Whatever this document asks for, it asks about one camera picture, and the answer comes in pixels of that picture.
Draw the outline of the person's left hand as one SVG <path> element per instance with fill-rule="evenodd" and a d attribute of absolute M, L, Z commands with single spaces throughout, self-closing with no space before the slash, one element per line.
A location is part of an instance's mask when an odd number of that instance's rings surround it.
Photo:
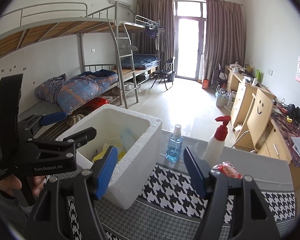
<path fill-rule="evenodd" d="M 38 197 L 43 190 L 44 178 L 44 176 L 33 177 L 32 194 L 34 197 Z M 22 183 L 15 175 L 10 175 L 0 181 L 0 193 L 4 197 L 13 198 L 13 190 L 21 190 L 21 188 Z"/>

